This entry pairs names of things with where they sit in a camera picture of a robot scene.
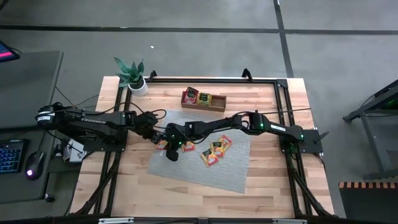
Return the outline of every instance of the orange packet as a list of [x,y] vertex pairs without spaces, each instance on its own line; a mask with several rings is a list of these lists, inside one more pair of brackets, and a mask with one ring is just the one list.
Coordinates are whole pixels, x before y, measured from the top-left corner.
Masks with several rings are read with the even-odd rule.
[[224,157],[224,146],[222,142],[210,143],[210,148],[217,157]]
[[194,150],[195,150],[195,144],[190,141],[182,145],[182,152],[189,152]]
[[166,148],[166,145],[167,145],[167,141],[160,140],[160,142],[157,143],[155,149],[156,150],[164,150]]
[[203,159],[203,161],[205,161],[207,167],[218,162],[218,157],[216,156],[216,154],[214,154],[214,152],[211,149],[207,149],[206,151],[201,153],[200,156]]
[[232,141],[224,134],[218,139],[218,141],[223,144],[224,152],[226,152],[228,148],[232,145]]

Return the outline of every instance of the wooden box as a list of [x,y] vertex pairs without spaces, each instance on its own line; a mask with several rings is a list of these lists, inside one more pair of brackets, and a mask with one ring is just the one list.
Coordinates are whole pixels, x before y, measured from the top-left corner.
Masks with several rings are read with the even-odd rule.
[[211,95],[210,106],[206,106],[206,105],[197,105],[197,104],[183,103],[184,95],[185,95],[185,91],[182,91],[181,107],[183,107],[183,108],[190,108],[190,109],[197,109],[197,110],[207,110],[207,111],[219,111],[219,112],[224,112],[225,111],[226,96]]

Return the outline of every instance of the snack packet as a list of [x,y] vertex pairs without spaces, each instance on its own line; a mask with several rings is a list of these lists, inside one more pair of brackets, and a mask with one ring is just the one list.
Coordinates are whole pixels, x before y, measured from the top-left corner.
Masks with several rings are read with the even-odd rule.
[[206,151],[201,153],[200,156],[203,159],[203,161],[205,161],[207,167],[218,162],[216,154],[214,154],[214,152],[211,149],[207,149]]
[[208,93],[199,93],[198,95],[198,104],[210,106],[211,103],[211,95]]
[[198,94],[199,94],[198,90],[196,90],[192,87],[188,87],[184,93],[182,102],[189,103],[189,104],[196,104]]
[[218,139],[218,141],[223,144],[224,152],[226,152],[228,148],[232,145],[232,141],[224,134]]
[[164,150],[167,145],[167,141],[161,140],[159,143],[157,143],[155,149],[156,150]]
[[224,157],[224,146],[222,142],[210,143],[210,148],[217,157]]
[[182,145],[182,152],[189,152],[194,150],[195,150],[195,144],[190,141]]

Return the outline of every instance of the potted plant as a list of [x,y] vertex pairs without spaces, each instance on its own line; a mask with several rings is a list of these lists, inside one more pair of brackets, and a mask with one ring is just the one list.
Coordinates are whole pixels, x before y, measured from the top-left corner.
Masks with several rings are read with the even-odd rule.
[[144,96],[148,92],[148,86],[142,74],[144,73],[144,59],[136,67],[136,63],[132,62],[132,66],[125,65],[122,60],[114,57],[115,62],[119,65],[121,73],[116,75],[121,79],[119,87],[128,86],[134,96]]

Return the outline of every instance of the white pot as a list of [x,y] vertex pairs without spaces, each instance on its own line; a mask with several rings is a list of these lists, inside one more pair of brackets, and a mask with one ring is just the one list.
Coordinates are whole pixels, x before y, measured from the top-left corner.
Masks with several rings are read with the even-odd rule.
[[147,94],[147,92],[148,92],[147,83],[145,82],[145,79],[142,79],[142,80],[144,81],[144,84],[142,85],[141,88],[139,88],[139,89],[137,89],[137,90],[131,88],[131,85],[130,85],[130,84],[128,85],[129,89],[131,90],[131,93],[132,93],[134,96],[145,96],[145,94]]

